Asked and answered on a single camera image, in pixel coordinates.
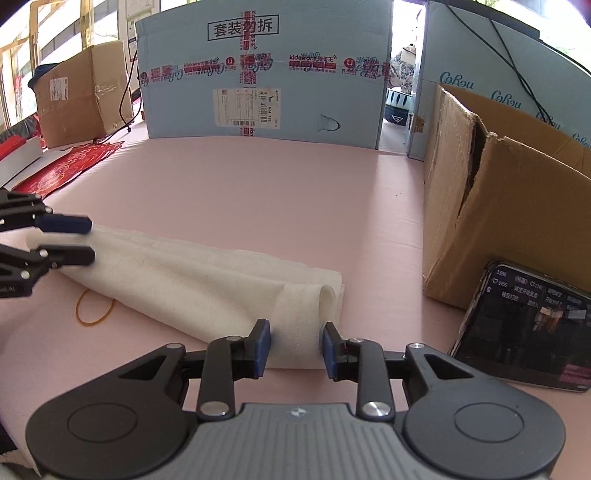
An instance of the folded fabric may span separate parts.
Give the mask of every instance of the folded fabric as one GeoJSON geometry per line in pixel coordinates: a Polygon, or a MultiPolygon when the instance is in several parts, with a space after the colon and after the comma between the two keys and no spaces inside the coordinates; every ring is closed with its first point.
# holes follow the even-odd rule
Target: folded fabric
{"type": "Polygon", "coordinates": [[[338,272],[101,226],[89,235],[31,231],[27,245],[39,244],[90,245],[93,265],[60,272],[205,342],[246,336],[267,318],[270,368],[322,368],[320,331],[328,321],[339,323],[338,272]]]}

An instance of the smartphone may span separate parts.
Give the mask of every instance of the smartphone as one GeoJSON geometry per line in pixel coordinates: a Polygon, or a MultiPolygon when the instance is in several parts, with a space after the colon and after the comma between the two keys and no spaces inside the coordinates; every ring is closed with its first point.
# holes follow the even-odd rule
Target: smartphone
{"type": "Polygon", "coordinates": [[[494,377],[585,392],[591,387],[591,295],[493,262],[449,354],[494,377]]]}

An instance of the rubber band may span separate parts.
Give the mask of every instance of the rubber band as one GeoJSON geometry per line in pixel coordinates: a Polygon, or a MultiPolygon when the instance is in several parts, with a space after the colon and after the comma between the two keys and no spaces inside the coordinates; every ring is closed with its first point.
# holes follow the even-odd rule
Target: rubber band
{"type": "Polygon", "coordinates": [[[111,302],[111,308],[109,308],[108,312],[105,313],[101,318],[99,318],[98,320],[96,320],[94,322],[84,322],[80,318],[80,304],[82,303],[82,299],[84,298],[84,295],[86,295],[88,292],[90,292],[89,288],[87,288],[85,291],[82,292],[82,295],[80,295],[80,298],[78,299],[78,303],[76,303],[76,320],[78,320],[78,323],[82,324],[85,327],[94,327],[94,325],[98,325],[100,322],[105,320],[111,314],[111,312],[113,311],[113,308],[115,308],[116,300],[113,299],[113,301],[111,302]]]}

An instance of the pink table surface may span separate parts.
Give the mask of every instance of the pink table surface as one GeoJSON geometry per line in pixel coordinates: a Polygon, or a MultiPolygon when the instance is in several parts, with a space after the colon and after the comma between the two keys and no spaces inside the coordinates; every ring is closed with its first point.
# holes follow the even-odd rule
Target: pink table surface
{"type": "MultiPolygon", "coordinates": [[[[47,199],[57,212],[97,224],[247,249],[342,273],[340,332],[385,349],[425,342],[447,351],[463,316],[421,293],[423,164],[404,156],[334,145],[259,138],[148,140],[144,124],[124,147],[47,199]]],[[[2,241],[23,245],[23,232],[2,241]]],[[[26,449],[28,418],[43,402],[169,342],[204,344],[117,304],[86,328],[74,309],[83,287],[51,273],[29,299],[0,302],[0,419],[26,449]]],[[[110,300],[89,296],[82,316],[110,300]]],[[[393,381],[398,409],[405,407],[393,381]]],[[[186,408],[194,407],[198,382],[186,408]]],[[[567,425],[555,480],[591,471],[591,395],[525,390],[567,425]]],[[[236,384],[237,402],[355,404],[355,386],[324,371],[269,370],[236,384]]]]}

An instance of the red decorative paper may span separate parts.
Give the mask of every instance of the red decorative paper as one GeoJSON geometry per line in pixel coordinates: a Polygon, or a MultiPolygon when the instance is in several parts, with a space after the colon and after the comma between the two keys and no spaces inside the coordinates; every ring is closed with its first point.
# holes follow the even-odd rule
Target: red decorative paper
{"type": "Polygon", "coordinates": [[[17,185],[13,191],[35,193],[45,198],[51,192],[74,180],[85,170],[110,157],[123,142],[103,145],[87,144],[72,151],[17,185]]]}

